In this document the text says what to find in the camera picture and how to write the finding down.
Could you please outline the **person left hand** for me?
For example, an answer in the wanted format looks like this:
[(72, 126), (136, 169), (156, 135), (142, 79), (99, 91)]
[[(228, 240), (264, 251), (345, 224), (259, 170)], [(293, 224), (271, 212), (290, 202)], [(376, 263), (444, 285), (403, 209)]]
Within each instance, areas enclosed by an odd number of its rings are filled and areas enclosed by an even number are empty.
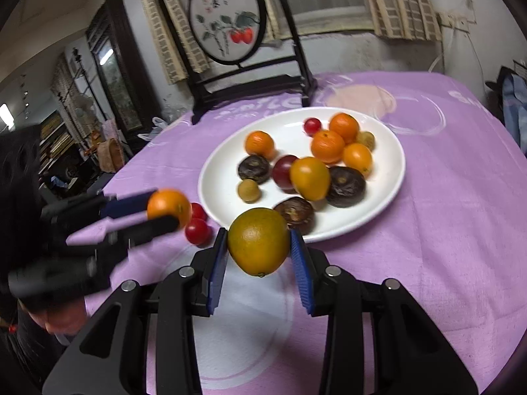
[(29, 316), (48, 333), (74, 335), (88, 321), (85, 299), (31, 313)]

